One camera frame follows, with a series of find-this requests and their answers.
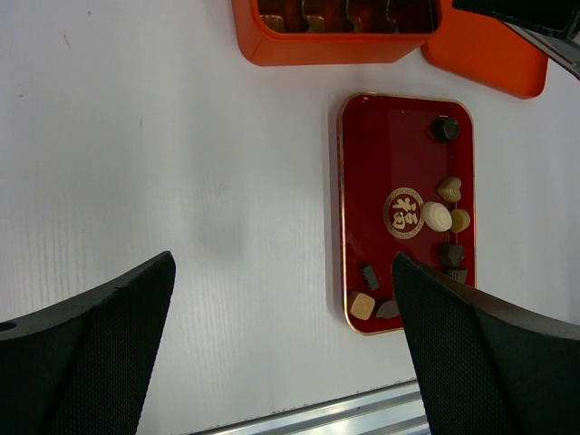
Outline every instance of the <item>gold circular emblem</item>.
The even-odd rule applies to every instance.
[[[397,238],[415,237],[423,228],[423,199],[412,188],[397,188],[384,201],[382,220]]]

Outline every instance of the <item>red lid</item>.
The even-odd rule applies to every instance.
[[[547,56],[500,21],[440,0],[440,28],[421,47],[429,63],[520,98],[546,84]]]

